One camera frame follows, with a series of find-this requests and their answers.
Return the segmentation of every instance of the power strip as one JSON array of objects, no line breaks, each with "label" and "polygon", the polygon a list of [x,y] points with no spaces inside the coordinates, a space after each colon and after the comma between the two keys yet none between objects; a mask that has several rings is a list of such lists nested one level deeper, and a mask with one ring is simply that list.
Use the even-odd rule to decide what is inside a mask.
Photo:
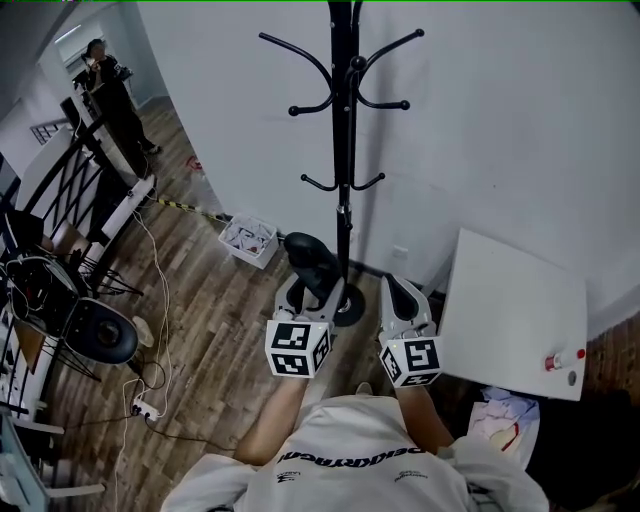
[{"label": "power strip", "polygon": [[133,405],[135,407],[140,408],[140,416],[147,418],[150,421],[158,420],[159,413],[158,413],[158,409],[156,409],[155,407],[151,407],[148,403],[143,402],[139,398],[136,398],[133,401]]}]

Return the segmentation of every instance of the white box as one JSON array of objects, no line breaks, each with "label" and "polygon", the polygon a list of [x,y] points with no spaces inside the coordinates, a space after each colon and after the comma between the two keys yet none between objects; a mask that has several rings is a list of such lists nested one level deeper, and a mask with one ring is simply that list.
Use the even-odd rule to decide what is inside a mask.
[{"label": "white box", "polygon": [[[226,232],[229,229],[229,227],[232,226],[234,222],[243,221],[246,219],[252,219],[254,222],[258,222],[269,233],[271,233],[271,239],[269,240],[269,242],[267,242],[267,245],[265,246],[264,249],[262,249],[262,252],[260,252],[259,254],[254,255],[250,252],[245,252],[240,249],[236,249],[235,247],[233,247],[232,245],[229,245],[227,242],[224,241]],[[255,217],[250,217],[248,215],[242,215],[242,214],[235,215],[231,219],[229,224],[222,230],[222,233],[220,233],[220,236],[218,236],[218,240],[227,248],[227,251],[229,251],[235,257],[240,258],[242,261],[246,261],[247,263],[251,263],[251,265],[253,265],[254,267],[258,267],[263,270],[269,264],[269,261],[271,261],[271,258],[273,258],[273,255],[278,250],[278,234],[277,234],[276,228],[274,228],[273,226],[270,226],[266,222],[262,222],[261,220],[258,220]]]}]

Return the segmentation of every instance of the person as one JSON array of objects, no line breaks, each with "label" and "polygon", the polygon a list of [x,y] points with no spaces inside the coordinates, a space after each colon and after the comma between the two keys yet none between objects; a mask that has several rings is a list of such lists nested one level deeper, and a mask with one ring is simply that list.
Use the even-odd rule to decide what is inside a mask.
[{"label": "person", "polygon": [[162,512],[547,512],[542,489],[481,439],[455,440],[424,387],[331,398],[300,411],[284,378],[233,458],[202,457]]},{"label": "person", "polygon": [[101,39],[93,39],[89,42],[85,57],[93,59],[89,67],[87,90],[90,93],[94,93],[103,85],[109,87],[108,101],[110,109],[125,116],[131,133],[145,153],[151,155],[159,153],[162,148],[151,142],[144,135],[142,122],[134,112],[127,89],[118,76],[121,67],[114,57],[105,53],[104,42]]}]

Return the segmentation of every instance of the coat rack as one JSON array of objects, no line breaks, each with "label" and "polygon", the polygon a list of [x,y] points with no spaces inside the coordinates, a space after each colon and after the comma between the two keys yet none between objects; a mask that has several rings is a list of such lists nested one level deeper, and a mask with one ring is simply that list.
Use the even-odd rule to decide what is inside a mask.
[{"label": "coat rack", "polygon": [[[355,183],[358,102],[367,107],[378,109],[409,110],[411,106],[406,100],[393,103],[372,103],[360,93],[360,82],[380,57],[416,37],[422,37],[424,30],[417,29],[415,32],[378,50],[366,59],[359,55],[359,25],[362,0],[356,0],[353,4],[353,12],[351,2],[330,1],[328,3],[331,15],[332,74],[329,74],[318,59],[301,48],[262,32],[259,37],[307,59],[322,73],[329,86],[329,96],[320,105],[315,107],[292,106],[289,107],[289,115],[295,117],[300,114],[312,114],[325,110],[329,105],[332,106],[334,183],[332,186],[325,186],[306,174],[303,174],[300,178],[302,181],[311,183],[314,187],[325,192],[332,192],[338,189],[338,261],[342,276],[346,281],[349,270],[349,232],[353,228],[351,223],[351,202],[349,200],[351,189],[366,190],[385,178],[384,173],[380,173],[364,185],[360,186]],[[340,309],[334,318],[335,324],[341,327],[353,325],[360,319],[364,309],[365,300],[362,292],[356,286],[347,284]]]}]

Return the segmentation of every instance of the wooden floor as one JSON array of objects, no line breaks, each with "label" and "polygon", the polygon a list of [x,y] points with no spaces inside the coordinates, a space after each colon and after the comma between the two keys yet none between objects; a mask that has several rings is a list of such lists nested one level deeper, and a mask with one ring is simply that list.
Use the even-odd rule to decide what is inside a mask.
[{"label": "wooden floor", "polygon": [[[201,182],[194,181],[185,168],[193,150],[171,105],[166,101],[148,105],[141,117],[148,138],[165,149],[151,161],[159,178],[159,195],[194,204],[202,195],[202,190],[194,191],[194,183]],[[150,391],[145,400],[163,411],[167,389],[166,415],[155,428],[172,435],[204,437],[219,447],[168,439],[151,432],[141,418],[128,420],[126,449],[117,470],[118,510],[122,511],[158,510],[169,490],[203,453],[231,453],[253,422],[276,384],[263,352],[265,326],[275,291],[290,274],[282,250],[264,271],[228,256],[217,241],[223,226],[200,215],[149,202],[142,216],[156,239],[171,301],[171,385]],[[145,295],[107,302],[129,317],[146,319],[157,337],[164,304],[152,242],[134,222],[119,241],[116,254],[113,267]],[[307,401],[352,393],[362,380],[372,382],[379,392],[389,392],[374,343],[378,280],[369,275],[353,277],[367,298],[367,312],[357,325],[341,330],[331,358],[309,388]],[[148,361],[156,359],[155,347],[144,354]],[[158,361],[168,369],[164,346]],[[147,367],[149,382],[153,368]],[[95,371],[102,383],[64,367],[56,370],[48,399],[52,423],[73,426],[124,415],[123,384],[134,379],[134,373],[127,366],[99,365]],[[127,404],[133,387],[130,384],[125,390]],[[93,498],[70,500],[72,510],[113,510],[114,466],[124,428],[121,421],[87,425],[65,434],[62,457],[74,463],[75,484],[102,482],[107,489]]]}]

